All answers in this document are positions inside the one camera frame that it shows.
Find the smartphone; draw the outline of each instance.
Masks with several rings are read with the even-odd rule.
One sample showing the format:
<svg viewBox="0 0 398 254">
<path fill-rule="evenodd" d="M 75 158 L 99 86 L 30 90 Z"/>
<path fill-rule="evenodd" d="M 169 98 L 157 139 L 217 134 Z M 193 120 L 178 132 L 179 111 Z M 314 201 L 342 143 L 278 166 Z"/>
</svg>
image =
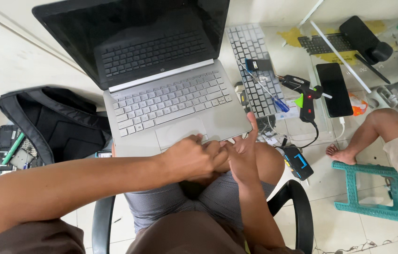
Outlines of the smartphone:
<svg viewBox="0 0 398 254">
<path fill-rule="evenodd" d="M 332 99 L 324 98 L 329 117 L 338 118 L 352 115 L 354 112 L 340 65 L 338 63 L 317 64 L 316 71 L 323 87 L 323 93 L 332 96 Z"/>
</svg>

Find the brown shirt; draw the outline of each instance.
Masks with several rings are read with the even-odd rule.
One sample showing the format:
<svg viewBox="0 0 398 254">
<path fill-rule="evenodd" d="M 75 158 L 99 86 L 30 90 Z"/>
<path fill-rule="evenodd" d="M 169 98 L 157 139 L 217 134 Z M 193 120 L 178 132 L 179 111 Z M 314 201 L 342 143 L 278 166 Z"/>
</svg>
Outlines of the brown shirt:
<svg viewBox="0 0 398 254">
<path fill-rule="evenodd" d="M 83 231 L 60 219 L 29 222 L 0 234 L 0 254 L 85 253 Z M 200 211 L 184 211 L 163 217 L 140 231 L 129 254 L 245 254 L 243 233 L 217 222 Z M 302 251 L 256 246 L 253 254 L 302 254 Z"/>
</svg>

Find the green pen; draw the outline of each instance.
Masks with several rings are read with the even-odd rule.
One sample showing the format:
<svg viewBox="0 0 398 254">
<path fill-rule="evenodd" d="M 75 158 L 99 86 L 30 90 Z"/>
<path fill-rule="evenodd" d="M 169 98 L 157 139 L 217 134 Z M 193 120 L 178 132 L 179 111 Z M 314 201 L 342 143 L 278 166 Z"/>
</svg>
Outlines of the green pen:
<svg viewBox="0 0 398 254">
<path fill-rule="evenodd" d="M 23 134 L 23 132 L 21 132 L 19 137 L 17 138 L 17 140 L 14 142 L 13 146 L 11 147 L 10 151 L 8 152 L 6 157 L 3 159 L 2 165 L 8 164 L 8 162 L 10 161 L 10 159 L 13 156 L 14 152 L 16 151 L 17 147 L 22 142 L 23 138 L 25 138 L 25 135 Z"/>
</svg>

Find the plastic stool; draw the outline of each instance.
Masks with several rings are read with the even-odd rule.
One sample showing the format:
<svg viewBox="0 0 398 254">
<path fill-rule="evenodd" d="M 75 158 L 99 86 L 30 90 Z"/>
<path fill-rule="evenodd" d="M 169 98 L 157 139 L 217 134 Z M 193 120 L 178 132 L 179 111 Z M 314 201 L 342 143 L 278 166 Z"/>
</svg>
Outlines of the plastic stool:
<svg viewBox="0 0 398 254">
<path fill-rule="evenodd" d="M 348 193 L 348 203 L 334 202 L 337 210 L 352 211 L 360 214 L 375 216 L 379 218 L 398 221 L 398 172 L 391 167 L 379 165 L 347 165 L 340 161 L 333 161 L 332 167 L 346 171 L 346 189 Z M 380 175 L 390 178 L 393 206 L 376 204 L 359 204 L 357 197 L 357 187 L 355 181 L 356 172 Z"/>
</svg>

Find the hp laptop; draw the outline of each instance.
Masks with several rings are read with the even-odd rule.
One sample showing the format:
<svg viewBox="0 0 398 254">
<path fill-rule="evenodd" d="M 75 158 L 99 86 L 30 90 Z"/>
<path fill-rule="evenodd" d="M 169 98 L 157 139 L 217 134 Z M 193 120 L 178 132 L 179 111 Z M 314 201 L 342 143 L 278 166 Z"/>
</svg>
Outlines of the hp laptop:
<svg viewBox="0 0 398 254">
<path fill-rule="evenodd" d="M 119 157 L 251 130 L 217 59 L 229 0 L 66 0 L 34 16 L 103 97 Z"/>
</svg>

